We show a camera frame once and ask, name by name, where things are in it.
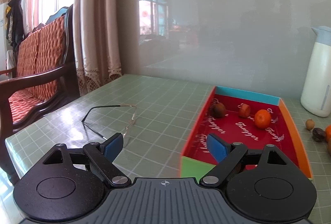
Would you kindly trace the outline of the small reddish fruit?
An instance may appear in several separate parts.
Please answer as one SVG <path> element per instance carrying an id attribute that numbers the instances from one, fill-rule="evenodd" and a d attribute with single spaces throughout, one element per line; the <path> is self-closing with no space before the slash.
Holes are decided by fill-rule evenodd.
<path id="1" fill-rule="evenodd" d="M 251 113 L 251 107 L 247 104 L 242 103 L 238 111 L 238 116 L 240 118 L 248 118 L 250 116 L 250 113 Z"/>

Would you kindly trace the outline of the dark round brown fruit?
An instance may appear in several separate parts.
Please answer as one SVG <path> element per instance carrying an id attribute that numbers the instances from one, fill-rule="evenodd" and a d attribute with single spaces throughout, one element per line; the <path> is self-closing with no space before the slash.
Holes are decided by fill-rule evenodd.
<path id="1" fill-rule="evenodd" d="M 211 115 L 214 118 L 222 118 L 226 114 L 226 108 L 222 103 L 214 104 L 211 108 Z"/>

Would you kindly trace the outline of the orange mandarin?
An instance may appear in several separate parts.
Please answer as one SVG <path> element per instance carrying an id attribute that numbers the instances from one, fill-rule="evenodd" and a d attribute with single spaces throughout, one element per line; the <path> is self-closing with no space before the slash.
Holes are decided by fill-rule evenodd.
<path id="1" fill-rule="evenodd" d="M 328 125 L 325 129 L 325 141 L 328 143 L 331 139 L 331 125 Z"/>
<path id="2" fill-rule="evenodd" d="M 271 115 L 265 109 L 259 110 L 254 115 L 255 126 L 259 129 L 266 129 L 271 123 Z"/>

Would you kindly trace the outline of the colourful cardboard box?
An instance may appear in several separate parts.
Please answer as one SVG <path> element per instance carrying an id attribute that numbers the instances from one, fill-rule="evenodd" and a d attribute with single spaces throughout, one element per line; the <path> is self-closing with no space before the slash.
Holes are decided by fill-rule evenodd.
<path id="1" fill-rule="evenodd" d="M 214 118 L 211 108 L 222 103 L 226 114 Z M 248 118 L 240 118 L 238 111 L 244 103 L 251 107 Z M 271 123 L 266 129 L 255 126 L 254 115 L 265 109 Z M 208 96 L 182 150 L 180 175 L 200 179 L 217 162 L 207 149 L 207 135 L 214 133 L 227 143 L 241 142 L 248 148 L 261 150 L 267 144 L 276 145 L 309 178 L 313 178 L 309 159 L 284 101 L 276 96 L 245 90 L 215 86 Z"/>

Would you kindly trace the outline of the thin-framed eyeglasses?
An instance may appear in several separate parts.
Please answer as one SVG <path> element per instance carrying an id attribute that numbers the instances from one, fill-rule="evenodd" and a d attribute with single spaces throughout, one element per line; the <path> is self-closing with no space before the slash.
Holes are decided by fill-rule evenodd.
<path id="1" fill-rule="evenodd" d="M 112 135 L 106 131 L 122 133 L 124 148 L 129 144 L 129 130 L 136 123 L 137 105 L 116 104 L 92 106 L 84 115 L 81 124 L 85 131 L 91 131 L 100 138 L 107 140 Z"/>

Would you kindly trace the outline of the dark red date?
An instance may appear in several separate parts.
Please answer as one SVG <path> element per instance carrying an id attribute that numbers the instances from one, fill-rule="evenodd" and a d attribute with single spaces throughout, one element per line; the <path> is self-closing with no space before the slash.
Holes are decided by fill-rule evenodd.
<path id="1" fill-rule="evenodd" d="M 316 142 L 323 142 L 325 141 L 326 133 L 321 128 L 314 128 L 312 131 L 312 137 Z"/>

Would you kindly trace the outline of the wooden sofa with orange cushions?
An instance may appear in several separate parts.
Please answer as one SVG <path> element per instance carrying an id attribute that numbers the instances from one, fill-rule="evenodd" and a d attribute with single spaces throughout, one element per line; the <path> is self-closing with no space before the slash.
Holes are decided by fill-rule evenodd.
<path id="1" fill-rule="evenodd" d="M 80 96 L 73 49 L 73 7 L 63 7 L 20 44 L 17 66 L 1 71 L 1 169 L 19 178 L 5 140 Z"/>

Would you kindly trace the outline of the brown kiwi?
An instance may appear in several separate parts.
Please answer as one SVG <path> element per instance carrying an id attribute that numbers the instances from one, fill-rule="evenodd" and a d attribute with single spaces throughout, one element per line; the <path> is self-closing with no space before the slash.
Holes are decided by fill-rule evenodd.
<path id="1" fill-rule="evenodd" d="M 328 153 L 331 156 L 331 140 L 328 141 Z"/>

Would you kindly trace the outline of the beige curtain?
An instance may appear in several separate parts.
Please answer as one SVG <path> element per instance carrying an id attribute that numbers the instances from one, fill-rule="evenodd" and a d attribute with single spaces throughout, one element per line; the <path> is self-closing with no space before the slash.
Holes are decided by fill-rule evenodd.
<path id="1" fill-rule="evenodd" d="M 116 0 L 24 0 L 26 32 L 68 5 L 73 6 L 73 49 L 79 91 L 85 95 L 122 74 Z"/>

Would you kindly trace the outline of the white thermos jug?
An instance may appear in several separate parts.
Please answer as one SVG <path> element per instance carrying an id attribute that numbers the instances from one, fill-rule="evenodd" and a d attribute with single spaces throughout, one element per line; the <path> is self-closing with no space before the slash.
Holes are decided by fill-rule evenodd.
<path id="1" fill-rule="evenodd" d="M 330 27 L 319 26 L 313 27 L 312 30 L 316 39 L 300 101 L 307 111 L 325 118 L 330 114 Z"/>

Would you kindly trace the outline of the hanging dark clothes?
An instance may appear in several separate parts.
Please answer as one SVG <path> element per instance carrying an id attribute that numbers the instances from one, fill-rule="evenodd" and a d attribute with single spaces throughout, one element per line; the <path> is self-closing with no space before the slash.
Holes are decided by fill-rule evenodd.
<path id="1" fill-rule="evenodd" d="M 6 15 L 8 44 L 14 52 L 18 52 L 21 42 L 24 40 L 24 24 L 21 7 L 21 0 L 11 0 L 8 3 L 10 8 Z"/>

